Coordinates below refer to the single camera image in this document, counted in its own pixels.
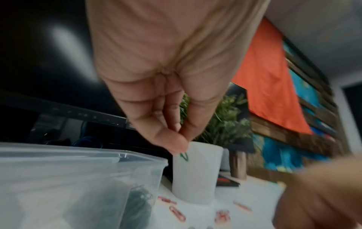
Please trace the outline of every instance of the clear plastic bin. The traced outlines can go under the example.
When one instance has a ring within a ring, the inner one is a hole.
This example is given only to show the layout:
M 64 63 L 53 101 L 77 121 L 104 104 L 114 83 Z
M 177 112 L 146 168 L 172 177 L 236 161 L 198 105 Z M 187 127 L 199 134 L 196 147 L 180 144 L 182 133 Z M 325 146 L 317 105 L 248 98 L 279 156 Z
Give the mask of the clear plastic bin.
M 145 228 L 166 166 L 128 151 L 0 143 L 0 228 Z

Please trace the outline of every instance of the orange cloth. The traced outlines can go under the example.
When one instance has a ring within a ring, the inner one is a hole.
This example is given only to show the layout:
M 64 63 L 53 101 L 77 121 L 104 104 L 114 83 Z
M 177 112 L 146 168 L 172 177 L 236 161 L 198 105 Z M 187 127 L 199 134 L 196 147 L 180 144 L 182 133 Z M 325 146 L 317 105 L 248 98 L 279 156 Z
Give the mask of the orange cloth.
M 233 83 L 247 89 L 252 113 L 286 129 L 312 134 L 288 71 L 283 35 L 263 19 Z

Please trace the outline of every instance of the white desk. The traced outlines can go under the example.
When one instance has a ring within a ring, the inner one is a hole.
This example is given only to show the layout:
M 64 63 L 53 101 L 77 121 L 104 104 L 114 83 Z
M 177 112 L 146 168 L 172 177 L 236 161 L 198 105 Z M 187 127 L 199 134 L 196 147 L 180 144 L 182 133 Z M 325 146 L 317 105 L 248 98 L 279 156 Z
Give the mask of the white desk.
M 230 173 L 221 173 L 223 176 L 240 183 L 239 188 L 217 187 L 215 200 L 212 205 L 200 206 L 179 200 L 172 194 L 172 184 L 162 178 L 159 196 L 177 202 L 174 205 L 186 216 L 181 223 L 169 210 L 171 204 L 157 200 L 148 229 L 207 229 L 207 227 L 235 228 L 235 229 L 274 229 L 272 218 L 275 205 L 283 192 L 279 185 L 257 178 L 248 177 L 246 181 L 230 177 Z M 252 213 L 233 204 L 239 202 L 252 209 Z M 231 222 L 224 225 L 215 224 L 216 211 L 228 210 Z

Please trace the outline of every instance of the blurred hand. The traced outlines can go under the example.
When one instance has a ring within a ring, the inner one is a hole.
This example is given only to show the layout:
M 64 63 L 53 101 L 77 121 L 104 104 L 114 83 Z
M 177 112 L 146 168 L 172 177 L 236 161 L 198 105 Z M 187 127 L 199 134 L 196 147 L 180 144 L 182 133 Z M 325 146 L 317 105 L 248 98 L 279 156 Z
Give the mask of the blurred hand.
M 362 223 L 362 159 L 321 164 L 296 175 L 279 200 L 276 229 L 349 229 Z
M 269 0 L 87 0 L 95 66 L 139 133 L 185 152 L 211 119 Z M 180 126 L 179 104 L 190 96 Z

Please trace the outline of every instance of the green plant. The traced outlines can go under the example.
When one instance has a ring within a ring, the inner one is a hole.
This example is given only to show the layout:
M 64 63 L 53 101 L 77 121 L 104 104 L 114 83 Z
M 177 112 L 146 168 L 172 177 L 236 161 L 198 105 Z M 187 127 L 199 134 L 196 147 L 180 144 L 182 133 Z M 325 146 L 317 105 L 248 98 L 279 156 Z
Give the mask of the green plant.
M 185 94 L 180 104 L 181 124 L 187 118 L 189 101 L 189 97 Z M 250 138 L 250 122 L 246 119 L 238 121 L 240 110 L 235 107 L 235 105 L 242 105 L 246 102 L 244 95 L 239 97 L 225 95 L 218 104 L 204 132 L 196 137 L 194 141 L 226 147 L 238 139 Z

